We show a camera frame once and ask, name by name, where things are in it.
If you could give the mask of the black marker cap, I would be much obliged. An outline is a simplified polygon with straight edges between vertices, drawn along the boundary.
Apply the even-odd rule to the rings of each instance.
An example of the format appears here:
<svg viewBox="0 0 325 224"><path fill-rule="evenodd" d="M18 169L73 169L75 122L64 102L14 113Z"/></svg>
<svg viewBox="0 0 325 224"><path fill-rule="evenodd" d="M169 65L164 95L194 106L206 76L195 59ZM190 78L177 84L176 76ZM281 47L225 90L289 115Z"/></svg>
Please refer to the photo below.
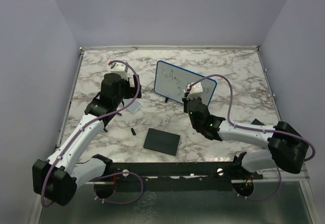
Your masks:
<svg viewBox="0 0 325 224"><path fill-rule="evenodd" d="M131 132L132 132L132 135L135 136L136 135L136 132L133 128L131 128Z"/></svg>

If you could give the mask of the blue-framed whiteboard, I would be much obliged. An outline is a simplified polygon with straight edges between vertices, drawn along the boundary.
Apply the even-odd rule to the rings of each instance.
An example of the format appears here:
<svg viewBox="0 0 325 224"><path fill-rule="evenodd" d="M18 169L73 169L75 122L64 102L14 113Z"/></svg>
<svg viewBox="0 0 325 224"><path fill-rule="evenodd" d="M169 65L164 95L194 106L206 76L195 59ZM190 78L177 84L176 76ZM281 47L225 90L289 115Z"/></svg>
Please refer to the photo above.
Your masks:
<svg viewBox="0 0 325 224"><path fill-rule="evenodd" d="M159 60L156 64L154 92L182 104L187 85L201 78L203 75Z"/></svg>

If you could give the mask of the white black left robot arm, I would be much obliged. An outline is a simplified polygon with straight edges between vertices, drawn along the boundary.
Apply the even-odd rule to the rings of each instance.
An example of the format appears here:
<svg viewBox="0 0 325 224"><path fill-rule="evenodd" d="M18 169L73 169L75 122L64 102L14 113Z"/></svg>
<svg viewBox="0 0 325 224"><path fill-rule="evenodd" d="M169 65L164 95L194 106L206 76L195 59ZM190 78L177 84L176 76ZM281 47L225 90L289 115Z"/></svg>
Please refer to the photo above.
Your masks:
<svg viewBox="0 0 325 224"><path fill-rule="evenodd" d="M89 161L77 165L90 142L103 131L112 118L121 110L118 106L124 99L132 102L141 97L140 79L133 75L130 85L126 72L104 75L101 90L87 105L78 126L68 139L46 160L38 159L32 166L34 192L41 197L42 207L52 204L67 205L78 187L90 180L108 180L121 175L114 172L111 159L96 154Z"/></svg>

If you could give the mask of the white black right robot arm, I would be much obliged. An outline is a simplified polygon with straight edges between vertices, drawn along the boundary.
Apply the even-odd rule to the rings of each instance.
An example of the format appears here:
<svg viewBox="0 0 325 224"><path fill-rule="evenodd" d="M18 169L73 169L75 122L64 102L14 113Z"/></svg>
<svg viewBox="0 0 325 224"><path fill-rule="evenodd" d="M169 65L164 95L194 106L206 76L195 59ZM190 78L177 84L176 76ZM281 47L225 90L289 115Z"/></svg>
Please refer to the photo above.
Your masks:
<svg viewBox="0 0 325 224"><path fill-rule="evenodd" d="M283 121L275 126L230 123L223 117L212 115L201 98L184 98L183 102L192 127L205 138L237 141L261 148L239 157L239 163L233 166L237 178L244 179L258 170L275 167L292 174L300 173L309 146L290 124Z"/></svg>

